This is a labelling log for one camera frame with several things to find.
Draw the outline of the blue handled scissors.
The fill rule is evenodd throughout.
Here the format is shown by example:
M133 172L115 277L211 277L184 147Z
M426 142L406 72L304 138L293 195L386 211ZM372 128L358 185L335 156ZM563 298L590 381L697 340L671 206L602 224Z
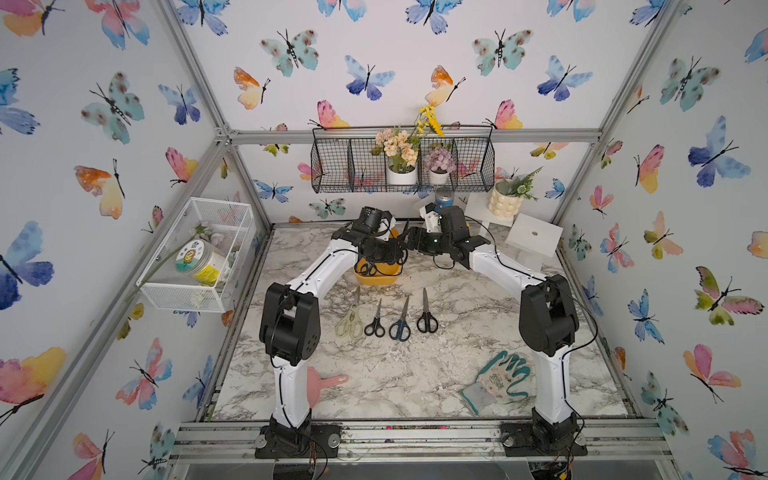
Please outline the blue handled scissors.
M410 297L407 296L398 320L389 327L388 335L392 340L406 342L411 336L411 328L407 322L409 300Z

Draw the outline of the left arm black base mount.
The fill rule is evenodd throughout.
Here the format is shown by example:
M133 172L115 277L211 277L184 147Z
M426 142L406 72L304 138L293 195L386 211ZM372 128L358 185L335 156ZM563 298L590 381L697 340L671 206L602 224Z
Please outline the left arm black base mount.
M300 426L289 427L271 418L259 432L256 459L310 458L332 459L338 455L341 427L315 423L308 417Z

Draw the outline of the beige handled kitchen scissors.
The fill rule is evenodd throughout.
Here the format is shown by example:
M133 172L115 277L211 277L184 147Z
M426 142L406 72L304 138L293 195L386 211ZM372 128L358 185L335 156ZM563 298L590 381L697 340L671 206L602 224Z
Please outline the beige handled kitchen scissors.
M363 335L364 326L360 319L359 312L360 294L361 288L357 287L352 305L344 317L336 324L334 331L338 337L348 336L349 338L356 340Z

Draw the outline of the black handled steel scissors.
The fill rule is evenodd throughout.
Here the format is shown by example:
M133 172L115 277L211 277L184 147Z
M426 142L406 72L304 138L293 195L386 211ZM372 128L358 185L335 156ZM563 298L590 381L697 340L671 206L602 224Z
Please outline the black handled steel scissors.
M422 313L417 320L417 328L421 333L425 334L436 333L439 329L439 322L430 310L429 297L426 288L424 288L422 292Z

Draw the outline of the all black scissors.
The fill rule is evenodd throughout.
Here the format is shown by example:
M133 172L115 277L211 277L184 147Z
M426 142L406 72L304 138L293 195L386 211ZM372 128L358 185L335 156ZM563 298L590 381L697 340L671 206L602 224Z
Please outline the all black scissors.
M356 273L363 277L372 277L376 276L379 273L379 270L375 263L362 259L356 267Z

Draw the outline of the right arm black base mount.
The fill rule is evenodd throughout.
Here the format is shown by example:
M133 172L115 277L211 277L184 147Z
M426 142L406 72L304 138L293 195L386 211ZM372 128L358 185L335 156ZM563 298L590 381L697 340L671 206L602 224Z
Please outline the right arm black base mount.
M562 422L550 424L536 411L531 421L502 423L500 442L507 457L581 457L588 454L576 442L580 424L572 413Z

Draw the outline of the small black handled scissors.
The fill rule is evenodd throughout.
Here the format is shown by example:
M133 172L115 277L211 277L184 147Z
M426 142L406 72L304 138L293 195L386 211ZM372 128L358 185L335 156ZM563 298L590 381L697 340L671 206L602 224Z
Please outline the small black handled scissors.
M364 327L364 334L366 336L382 338L385 335L385 328L381 323L381 306L382 301L379 301L373 320Z

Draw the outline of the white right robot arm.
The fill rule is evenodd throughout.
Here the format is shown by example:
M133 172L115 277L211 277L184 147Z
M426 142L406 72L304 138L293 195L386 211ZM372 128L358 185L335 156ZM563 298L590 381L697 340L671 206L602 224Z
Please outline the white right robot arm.
M402 236L408 249L446 254L519 296L519 332L534 354L534 419L547 428L572 429L578 415L570 404L569 355L575 351L579 319L568 281L561 275L545 277L499 252L491 240L471 235L463 210L456 206L438 209L430 203L420 216L424 225L410 227Z

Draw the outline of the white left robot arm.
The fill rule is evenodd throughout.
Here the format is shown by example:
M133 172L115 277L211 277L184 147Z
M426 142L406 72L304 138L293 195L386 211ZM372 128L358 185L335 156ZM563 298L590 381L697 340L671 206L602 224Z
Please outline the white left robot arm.
M296 430L311 413L308 359L321 340L320 300L362 260L394 265L405 257L392 237L395 219L388 211L364 207L357 219L332 235L323 253L294 279L266 291L259 340L275 380L272 419Z

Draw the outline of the yellow plastic storage box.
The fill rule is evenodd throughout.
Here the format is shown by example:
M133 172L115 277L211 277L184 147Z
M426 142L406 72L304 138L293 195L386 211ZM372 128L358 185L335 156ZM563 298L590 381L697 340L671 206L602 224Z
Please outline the yellow plastic storage box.
M390 285L402 272L402 249L391 228L378 236L367 235L356 245L353 271L361 284Z

